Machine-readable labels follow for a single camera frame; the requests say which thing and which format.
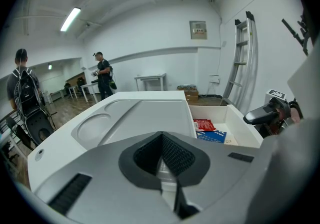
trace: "wooden floor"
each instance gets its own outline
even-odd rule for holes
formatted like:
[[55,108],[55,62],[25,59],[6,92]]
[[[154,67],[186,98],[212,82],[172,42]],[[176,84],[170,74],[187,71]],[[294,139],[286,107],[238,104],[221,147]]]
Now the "wooden floor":
[[[64,99],[58,99],[57,101],[53,102],[53,104],[50,104],[47,106],[47,109],[50,113],[57,112],[52,116],[53,122],[55,124],[55,127],[58,129],[61,126],[63,126],[65,123],[67,123],[69,120],[80,114],[81,112],[87,110],[91,106],[95,104],[95,100],[91,96],[87,96],[88,103],[84,99],[84,97],[78,97],[78,99],[75,98],[64,98]],[[201,98],[199,97],[198,101],[195,102],[189,102],[188,104],[190,106],[217,106],[220,105],[221,99],[214,98],[214,97],[207,97],[207,98]],[[18,144],[21,150],[25,153],[27,156],[31,150],[29,150],[27,147],[25,147],[22,143]],[[16,154],[15,148],[12,149],[10,156]],[[23,160],[21,157],[15,157],[13,159],[13,162],[16,164],[16,168],[19,171],[18,175],[14,175],[13,178],[20,183],[24,184],[28,188],[30,188],[29,185],[29,179],[28,179],[28,168],[27,168],[27,162]]]

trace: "red package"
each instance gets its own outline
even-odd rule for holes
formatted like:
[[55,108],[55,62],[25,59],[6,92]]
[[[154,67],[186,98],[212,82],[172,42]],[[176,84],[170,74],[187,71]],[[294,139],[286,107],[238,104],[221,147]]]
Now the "red package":
[[213,132],[216,130],[210,119],[194,119],[193,122],[197,132]]

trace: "ceiling light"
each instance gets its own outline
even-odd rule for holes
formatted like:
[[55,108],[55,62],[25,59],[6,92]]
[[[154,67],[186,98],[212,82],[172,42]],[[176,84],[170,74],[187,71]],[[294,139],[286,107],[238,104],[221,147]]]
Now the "ceiling light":
[[75,17],[80,13],[81,9],[80,8],[77,8],[75,7],[70,15],[66,18],[63,26],[61,27],[61,30],[60,31],[66,31],[68,30],[70,24],[73,22],[73,20],[75,19]]

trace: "man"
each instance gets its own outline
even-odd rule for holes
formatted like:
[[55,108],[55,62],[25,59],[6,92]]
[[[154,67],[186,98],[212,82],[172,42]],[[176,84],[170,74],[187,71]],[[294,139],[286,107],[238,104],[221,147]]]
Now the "man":
[[98,52],[95,54],[98,63],[98,88],[99,92],[101,94],[101,101],[105,99],[106,95],[105,92],[108,94],[108,96],[113,95],[110,86],[109,86],[109,73],[110,73],[110,64],[107,60],[104,59],[104,56],[101,52]]
[[17,110],[14,93],[15,93],[16,85],[19,81],[19,79],[18,79],[19,74],[21,74],[22,71],[26,70],[30,74],[30,76],[34,79],[34,83],[35,83],[36,88],[39,91],[39,81],[35,75],[35,72],[32,71],[32,69],[29,69],[26,67],[26,63],[28,61],[27,51],[24,48],[22,48],[22,49],[19,49],[15,55],[16,56],[15,56],[14,62],[16,63],[16,69],[9,76],[9,79],[6,84],[6,86],[7,86],[6,91],[7,91],[8,99],[10,101],[10,104],[11,104],[11,107],[13,110]]

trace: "ladder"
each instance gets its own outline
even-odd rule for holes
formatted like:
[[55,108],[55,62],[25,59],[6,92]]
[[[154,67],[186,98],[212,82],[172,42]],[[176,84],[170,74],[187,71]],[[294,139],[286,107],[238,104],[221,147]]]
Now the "ladder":
[[[234,50],[234,60],[233,60],[233,66],[231,69],[230,77],[228,80],[228,83],[226,85],[222,100],[220,105],[222,105],[222,102],[225,101],[227,104],[234,105],[237,109],[240,109],[242,100],[244,98],[244,95],[247,91],[248,86],[248,80],[250,76],[250,70],[253,60],[253,54],[256,53],[256,47],[257,47],[257,29],[255,26],[255,18],[254,16],[249,12],[246,11],[246,20],[243,22],[240,22],[238,19],[235,20],[235,50]],[[248,40],[244,40],[244,33],[247,32]],[[244,60],[244,57],[242,57],[241,53],[243,52],[242,48],[244,46],[248,47],[247,49],[247,58]],[[236,77],[238,73],[239,66],[245,66],[246,69],[244,71],[244,79],[243,82],[236,83]],[[231,94],[233,86],[237,86],[240,88],[239,93],[237,94],[237,100],[235,103],[231,102],[229,100],[229,96]]]

